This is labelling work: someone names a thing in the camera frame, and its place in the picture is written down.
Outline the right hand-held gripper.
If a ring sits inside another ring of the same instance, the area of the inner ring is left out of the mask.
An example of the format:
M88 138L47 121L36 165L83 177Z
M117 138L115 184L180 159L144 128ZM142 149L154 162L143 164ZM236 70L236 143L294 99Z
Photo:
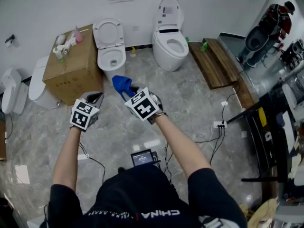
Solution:
M133 86L126 92L126 107L140 120L147 120L159 111L155 97L145 86Z

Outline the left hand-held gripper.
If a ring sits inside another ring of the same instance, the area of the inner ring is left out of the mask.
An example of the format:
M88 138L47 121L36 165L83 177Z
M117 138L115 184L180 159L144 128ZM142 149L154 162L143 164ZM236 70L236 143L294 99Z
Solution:
M86 131L97 121L103 99L104 93L98 91L86 92L81 99L76 99L69 120L70 124Z

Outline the black wall paper holder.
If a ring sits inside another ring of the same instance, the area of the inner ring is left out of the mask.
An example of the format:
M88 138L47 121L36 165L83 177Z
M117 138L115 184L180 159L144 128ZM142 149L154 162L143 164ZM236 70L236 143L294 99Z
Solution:
M15 36L14 36L14 34L12 34L9 38L7 38L7 39L5 40L5 45L6 45L6 47L7 47L7 48L10 48L10 47L13 45L14 40L15 40Z

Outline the white smart toilet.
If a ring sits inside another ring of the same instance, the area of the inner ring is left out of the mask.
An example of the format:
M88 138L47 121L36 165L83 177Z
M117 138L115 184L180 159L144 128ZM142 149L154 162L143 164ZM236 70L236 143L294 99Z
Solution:
M152 49L156 62L165 71L176 71L189 53L181 32L183 22L179 0L161 0L155 15Z

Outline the person's right forearm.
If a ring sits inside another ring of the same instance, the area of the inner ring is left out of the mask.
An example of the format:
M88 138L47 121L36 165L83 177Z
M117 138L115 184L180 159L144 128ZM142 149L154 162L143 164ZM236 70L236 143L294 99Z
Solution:
M199 146L177 127L167 115L157 116L155 122L187 178L197 170L211 169L211 165Z

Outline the brown cardboard box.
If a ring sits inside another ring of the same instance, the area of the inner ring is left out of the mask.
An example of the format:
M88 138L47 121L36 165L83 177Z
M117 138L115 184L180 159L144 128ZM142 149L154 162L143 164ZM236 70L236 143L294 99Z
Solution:
M97 65L93 25L79 28L83 40L69 48L60 62L50 52L42 81L48 90L66 105L73 105L83 93L104 91L103 73Z

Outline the clear plastic packet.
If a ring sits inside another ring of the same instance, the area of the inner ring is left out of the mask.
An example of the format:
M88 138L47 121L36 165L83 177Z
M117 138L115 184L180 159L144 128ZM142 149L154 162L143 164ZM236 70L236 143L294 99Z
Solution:
M66 42L63 47L63 53L64 55L67 55L70 51L71 46L76 45L76 36L75 31L72 30L72 32L68 35Z

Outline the person's left forearm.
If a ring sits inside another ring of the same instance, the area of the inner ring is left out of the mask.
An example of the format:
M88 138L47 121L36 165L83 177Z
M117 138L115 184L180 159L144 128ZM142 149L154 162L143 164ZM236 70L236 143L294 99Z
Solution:
M71 127L57 158L53 171L53 184L60 184L76 191L78 149L81 130Z

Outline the person's right hand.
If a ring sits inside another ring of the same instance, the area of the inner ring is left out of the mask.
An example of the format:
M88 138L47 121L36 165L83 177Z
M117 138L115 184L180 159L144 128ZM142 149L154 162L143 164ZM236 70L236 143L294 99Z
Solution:
M153 125L155 123L156 118L158 118L159 116L162 116L162 115L167 115L167 114L163 110L163 105L162 105L161 99L152 92L150 92L150 96L153 98L153 100L156 102L157 106L159 107L159 110L147 119L148 122L151 125Z

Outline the pink spray bottle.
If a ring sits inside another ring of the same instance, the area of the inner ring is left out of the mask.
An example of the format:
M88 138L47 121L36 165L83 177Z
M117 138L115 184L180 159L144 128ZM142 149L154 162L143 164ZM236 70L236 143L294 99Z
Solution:
M83 36L82 36L81 32L78 30L77 26L75 26L74 33L75 33L76 42L78 42L78 43L81 42L83 40Z

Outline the white toilet bowl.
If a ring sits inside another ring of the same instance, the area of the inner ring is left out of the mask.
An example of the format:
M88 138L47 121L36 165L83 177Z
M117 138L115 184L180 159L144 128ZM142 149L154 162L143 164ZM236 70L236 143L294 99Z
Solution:
M124 46L98 50L97 64L112 84L114 76L125 76L126 51Z

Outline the wooden platform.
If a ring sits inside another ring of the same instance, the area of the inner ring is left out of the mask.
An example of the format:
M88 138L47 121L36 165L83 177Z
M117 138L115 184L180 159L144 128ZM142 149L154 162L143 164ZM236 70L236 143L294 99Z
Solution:
M202 53L200 50L205 41L209 45ZM217 39L205 38L202 42L189 42L188 46L211 90L232 86L238 81L238 69Z

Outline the white bottle green cap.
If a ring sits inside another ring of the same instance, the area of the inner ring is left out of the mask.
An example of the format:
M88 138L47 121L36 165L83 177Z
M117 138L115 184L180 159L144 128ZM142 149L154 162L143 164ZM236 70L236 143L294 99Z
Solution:
M53 53L61 63L65 61L62 52L57 47L53 48Z

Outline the black screen device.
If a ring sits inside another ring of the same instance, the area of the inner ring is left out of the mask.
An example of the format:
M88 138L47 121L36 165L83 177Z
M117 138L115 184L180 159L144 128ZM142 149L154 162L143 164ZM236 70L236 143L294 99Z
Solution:
M159 169L160 167L160 160L158 159L158 155L156 151L152 151L151 149L147 149L140 152L135 152L131 154L131 159L133 162L133 166L141 166L146 164L156 165Z

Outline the person's black shirt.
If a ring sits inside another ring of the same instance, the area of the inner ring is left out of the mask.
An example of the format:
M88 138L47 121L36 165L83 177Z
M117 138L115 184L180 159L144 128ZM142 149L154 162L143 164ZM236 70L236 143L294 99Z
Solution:
M239 205L214 171L188 178L188 202L154 165L134 167L106 180L86 213L70 188L51 186L43 228L247 228Z

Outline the blue cloth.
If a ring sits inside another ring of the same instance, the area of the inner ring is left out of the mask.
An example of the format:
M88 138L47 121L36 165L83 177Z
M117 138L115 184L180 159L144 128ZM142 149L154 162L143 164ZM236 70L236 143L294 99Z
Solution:
M114 89L117 93L122 97L122 99L126 101L126 92L128 89L131 89L132 79L125 77L125 76L118 76L115 75L112 78L112 83Z

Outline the black metal cart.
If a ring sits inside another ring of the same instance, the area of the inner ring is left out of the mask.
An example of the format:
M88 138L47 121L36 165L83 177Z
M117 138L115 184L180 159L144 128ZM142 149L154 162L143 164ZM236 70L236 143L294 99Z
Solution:
M259 176L243 182L288 182L296 156L293 116L284 94L269 92L227 124L244 118L256 151Z

